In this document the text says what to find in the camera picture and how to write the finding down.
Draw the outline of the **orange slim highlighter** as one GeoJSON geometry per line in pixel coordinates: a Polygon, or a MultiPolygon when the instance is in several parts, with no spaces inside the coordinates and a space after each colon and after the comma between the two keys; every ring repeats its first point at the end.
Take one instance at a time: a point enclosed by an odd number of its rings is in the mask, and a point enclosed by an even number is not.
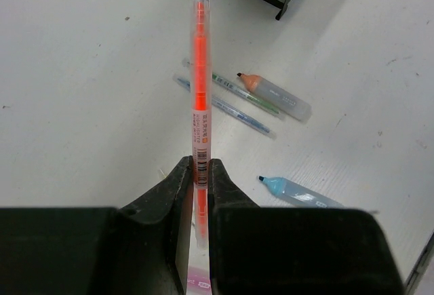
{"type": "Polygon", "coordinates": [[[208,165],[212,139],[210,0],[191,0],[190,55],[195,237],[208,247],[208,165]]]}

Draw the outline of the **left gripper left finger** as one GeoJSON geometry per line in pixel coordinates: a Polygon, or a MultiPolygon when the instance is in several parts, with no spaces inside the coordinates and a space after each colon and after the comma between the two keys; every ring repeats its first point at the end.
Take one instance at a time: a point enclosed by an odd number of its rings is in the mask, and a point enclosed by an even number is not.
{"type": "Polygon", "coordinates": [[[193,160],[122,208],[1,209],[2,294],[185,294],[193,160]]]}

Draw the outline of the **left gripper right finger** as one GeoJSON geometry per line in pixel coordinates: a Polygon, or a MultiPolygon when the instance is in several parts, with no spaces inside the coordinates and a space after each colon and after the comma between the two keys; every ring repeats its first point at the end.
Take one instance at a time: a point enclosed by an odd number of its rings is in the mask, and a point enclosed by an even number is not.
{"type": "Polygon", "coordinates": [[[214,294],[403,294],[386,237],[357,209],[266,208],[212,159],[208,171],[214,294]]]}

